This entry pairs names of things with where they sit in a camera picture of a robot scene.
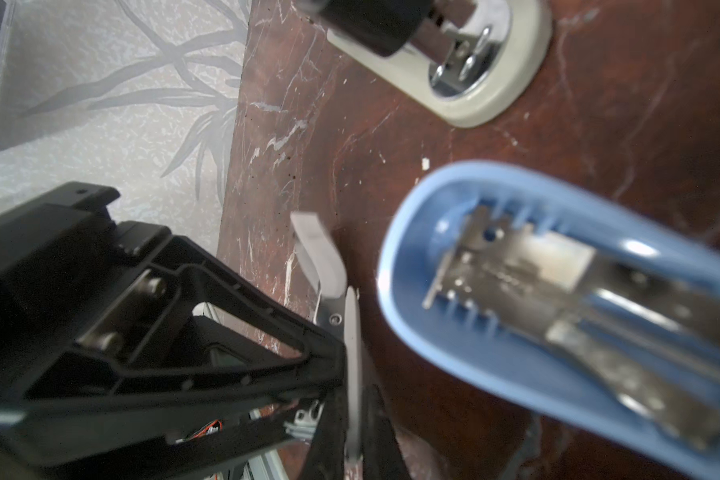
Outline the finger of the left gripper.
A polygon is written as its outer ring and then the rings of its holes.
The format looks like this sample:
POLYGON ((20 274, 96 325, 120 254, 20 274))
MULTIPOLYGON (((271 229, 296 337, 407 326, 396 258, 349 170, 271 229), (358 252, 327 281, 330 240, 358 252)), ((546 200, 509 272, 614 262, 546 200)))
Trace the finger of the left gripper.
POLYGON ((77 397, 88 414, 223 413, 323 399, 346 351, 195 242, 77 238, 85 327, 77 397))
POLYGON ((0 406, 0 479, 203 479, 295 442, 287 426, 325 391, 255 420, 270 401, 253 386, 0 406))

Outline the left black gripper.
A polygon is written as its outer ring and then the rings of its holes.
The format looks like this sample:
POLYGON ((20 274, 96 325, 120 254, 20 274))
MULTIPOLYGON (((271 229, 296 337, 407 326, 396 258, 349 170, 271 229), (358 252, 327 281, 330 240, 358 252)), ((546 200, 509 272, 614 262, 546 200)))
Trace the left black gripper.
POLYGON ((146 264, 168 228, 117 224, 115 189, 67 183, 0 215, 0 420, 111 399, 174 284, 146 264))

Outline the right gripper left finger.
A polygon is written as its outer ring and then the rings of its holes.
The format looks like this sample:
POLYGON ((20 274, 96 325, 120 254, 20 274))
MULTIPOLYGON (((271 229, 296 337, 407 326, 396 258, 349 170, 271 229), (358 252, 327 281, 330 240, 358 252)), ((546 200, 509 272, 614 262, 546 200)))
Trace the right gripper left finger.
POLYGON ((317 421, 299 479, 343 479, 347 436, 347 394, 336 385, 319 398, 323 410, 317 421))

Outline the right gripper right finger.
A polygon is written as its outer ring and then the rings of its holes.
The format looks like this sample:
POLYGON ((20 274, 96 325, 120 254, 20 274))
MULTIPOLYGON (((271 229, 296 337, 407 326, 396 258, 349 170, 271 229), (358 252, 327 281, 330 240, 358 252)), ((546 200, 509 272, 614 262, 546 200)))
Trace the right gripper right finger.
POLYGON ((366 480, 410 480, 395 429, 386 411, 376 369, 362 354, 362 470, 366 480))

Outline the small white stapler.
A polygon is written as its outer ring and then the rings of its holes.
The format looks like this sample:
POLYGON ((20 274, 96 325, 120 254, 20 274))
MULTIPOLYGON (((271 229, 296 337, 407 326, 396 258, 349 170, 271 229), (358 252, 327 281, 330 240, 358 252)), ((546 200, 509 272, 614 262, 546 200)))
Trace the small white stapler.
POLYGON ((314 212, 293 212, 294 251, 302 272, 318 295, 313 322, 341 340, 347 353, 348 429, 345 444, 350 463, 362 457, 361 414, 363 359, 358 296, 348 284, 341 254, 314 212))

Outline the large beige black stapler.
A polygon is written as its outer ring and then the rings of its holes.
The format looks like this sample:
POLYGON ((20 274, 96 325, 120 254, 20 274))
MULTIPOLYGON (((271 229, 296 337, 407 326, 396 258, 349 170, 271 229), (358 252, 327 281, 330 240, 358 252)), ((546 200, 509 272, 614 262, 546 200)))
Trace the large beige black stapler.
POLYGON ((306 0, 329 42, 457 128, 485 124, 530 85, 553 33, 539 0, 306 0))

